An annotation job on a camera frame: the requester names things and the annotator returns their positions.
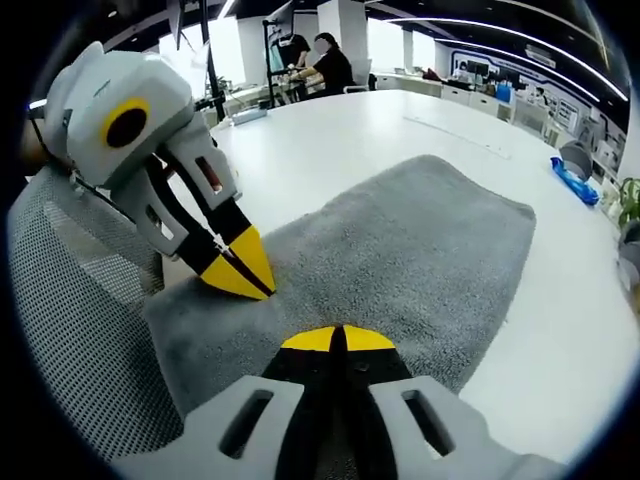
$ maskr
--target woman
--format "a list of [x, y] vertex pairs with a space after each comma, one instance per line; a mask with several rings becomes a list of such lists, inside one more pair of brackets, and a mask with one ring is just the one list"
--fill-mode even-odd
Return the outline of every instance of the woman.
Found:
[[329, 95], [338, 95], [343, 92], [344, 87], [354, 85], [351, 64], [333, 35], [330, 33], [320, 33], [314, 41], [314, 48], [321, 55], [320, 60], [313, 67], [309, 67], [302, 72], [291, 75], [291, 80], [304, 80], [318, 73], [324, 79], [325, 88], [319, 92], [309, 95], [307, 98], [320, 98]]

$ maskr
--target ceiling light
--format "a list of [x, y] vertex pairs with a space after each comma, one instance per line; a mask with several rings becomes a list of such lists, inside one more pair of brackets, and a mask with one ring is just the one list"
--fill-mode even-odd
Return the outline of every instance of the ceiling light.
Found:
[[220, 10], [220, 13], [218, 14], [218, 20], [227, 16], [227, 13], [229, 13], [229, 10], [231, 10], [234, 3], [236, 3], [236, 0], [227, 0], [227, 3], [224, 4], [224, 7], [222, 7], [222, 10]]
[[559, 74], [558, 72], [556, 72], [555, 70], [552, 70], [551, 68], [548, 68], [548, 67], [545, 67], [544, 65], [539, 64], [538, 62], [534, 62], [533, 60], [529, 60], [528, 58], [521, 57], [520, 55], [516, 55], [514, 53], [505, 52], [504, 50], [499, 50], [497, 48], [487, 47], [486, 45], [478, 45], [477, 43], [461, 42], [460, 40], [449, 40], [449, 39], [445, 39], [445, 38], [438, 39], [438, 41], [439, 42], [443, 42], [443, 43], [454, 43], [456, 45], [466, 45], [468, 47], [480, 48], [480, 49], [483, 49], [483, 50], [489, 50], [490, 52], [500, 53], [500, 54], [506, 55], [508, 57], [517, 58], [521, 62], [530, 63], [530, 64], [535, 65], [536, 67], [538, 67], [538, 68], [540, 68], [540, 69], [542, 69], [542, 70], [544, 70], [546, 72], [549, 72], [549, 73], [555, 75], [558, 78], [561, 78], [565, 82], [569, 83], [570, 85], [573, 85], [575, 88], [580, 90], [582, 93], [584, 93], [590, 99], [592, 99], [594, 102], [600, 102], [600, 99], [598, 97], [596, 97], [593, 93], [591, 93], [586, 88], [581, 87], [580, 85], [578, 85], [573, 80], [565, 77], [564, 75]]
[[472, 20], [461, 20], [461, 19], [457, 19], [457, 18], [414, 17], [414, 18], [395, 18], [395, 19], [384, 20], [384, 21], [385, 22], [416, 22], [416, 21], [424, 21], [424, 22], [433, 22], [433, 23], [438, 23], [438, 22], [439, 23], [453, 23], [453, 24], [460, 24], [460, 25], [471, 25], [471, 26], [474, 26], [474, 27], [490, 28], [492, 30], [498, 30], [500, 32], [505, 32], [505, 33], [510, 33], [512, 35], [517, 35], [519, 37], [526, 38], [527, 40], [530, 40], [532, 42], [538, 42], [539, 44], [544, 45], [545, 47], [549, 48], [550, 50], [553, 50], [553, 51], [555, 51], [557, 53], [560, 53], [561, 55], [564, 55], [565, 57], [567, 57], [568, 59], [574, 61], [575, 63], [580, 65], [582, 68], [584, 68], [585, 70], [589, 71], [592, 75], [597, 77], [602, 83], [604, 83], [607, 87], [609, 87], [611, 90], [613, 90], [613, 92], [616, 95], [618, 95], [621, 99], [623, 99], [625, 102], [629, 101], [629, 98], [624, 94], [624, 92], [622, 92], [622, 90], [620, 90], [618, 87], [616, 87], [608, 78], [606, 78], [604, 75], [602, 75], [596, 69], [594, 69], [592, 66], [584, 63], [579, 58], [574, 57], [570, 53], [565, 52], [564, 50], [556, 47], [555, 45], [551, 45], [550, 43], [547, 43], [544, 40], [540, 40], [539, 38], [532, 37], [530, 35], [518, 32], [516, 30], [511, 30], [511, 29], [505, 28], [505, 27], [499, 27], [497, 25], [491, 25], [489, 23], [474, 22]]
[[29, 104], [29, 110], [33, 110], [34, 108], [42, 107], [47, 104], [47, 99], [43, 98], [42, 100], [36, 100], [35, 102], [31, 102]]

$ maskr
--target ceiling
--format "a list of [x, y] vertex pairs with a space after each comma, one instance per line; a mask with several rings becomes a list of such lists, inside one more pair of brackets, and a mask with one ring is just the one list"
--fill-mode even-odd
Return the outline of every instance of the ceiling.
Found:
[[[210, 18], [215, 18], [225, 0], [209, 0]], [[326, 0], [297, 0], [298, 9], [317, 8]], [[230, 14], [238, 18], [264, 16], [280, 7], [285, 0], [237, 0]], [[95, 3], [86, 15], [76, 48], [71, 58], [93, 40], [117, 43], [126, 50], [144, 51], [155, 45], [160, 36], [169, 33], [166, 19], [166, 0], [102, 0]], [[109, 17], [109, 13], [118, 13]], [[582, 60], [613, 82], [627, 96], [629, 92], [627, 68], [616, 45], [597, 25], [582, 0], [382, 0], [367, 3], [367, 15], [378, 19], [398, 18], [409, 14], [418, 17], [462, 19], [496, 25], [541, 39]], [[197, 4], [187, 0], [184, 24], [199, 21]], [[134, 32], [132, 26], [139, 25]], [[629, 104], [583, 67], [564, 55], [511, 33], [478, 26], [429, 23], [419, 26], [401, 23], [404, 28], [416, 29], [435, 38], [444, 35], [461, 41], [480, 44], [525, 55], [527, 44], [542, 48], [556, 62], [556, 71], [572, 79], [601, 99], [599, 108], [621, 128], [626, 129]]]

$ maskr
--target yellow circle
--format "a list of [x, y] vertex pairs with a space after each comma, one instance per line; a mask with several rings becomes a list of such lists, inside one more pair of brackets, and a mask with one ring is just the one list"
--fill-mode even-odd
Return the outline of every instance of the yellow circle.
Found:
[[109, 128], [111, 128], [111, 124], [124, 112], [128, 110], [134, 110], [136, 108], [143, 110], [144, 113], [147, 114], [147, 117], [149, 117], [151, 107], [149, 106], [149, 102], [147, 102], [147, 100], [142, 97], [132, 97], [109, 112], [109, 115], [107, 115], [107, 118], [105, 118], [102, 124], [102, 129], [100, 130], [102, 143], [104, 143], [109, 148], [113, 148], [107, 142], [107, 135], [109, 134]]

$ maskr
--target blue bag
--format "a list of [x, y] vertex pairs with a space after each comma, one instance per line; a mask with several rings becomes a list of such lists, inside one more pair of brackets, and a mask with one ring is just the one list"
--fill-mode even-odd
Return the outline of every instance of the blue bag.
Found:
[[558, 174], [564, 183], [566, 183], [569, 188], [578, 195], [578, 197], [580, 197], [580, 200], [589, 206], [593, 206], [598, 203], [598, 200], [600, 200], [598, 192], [591, 188], [589, 184], [576, 177], [573, 173], [567, 171], [567, 169], [564, 168], [564, 161], [561, 158], [551, 157], [551, 164], [553, 166], [553, 171]]

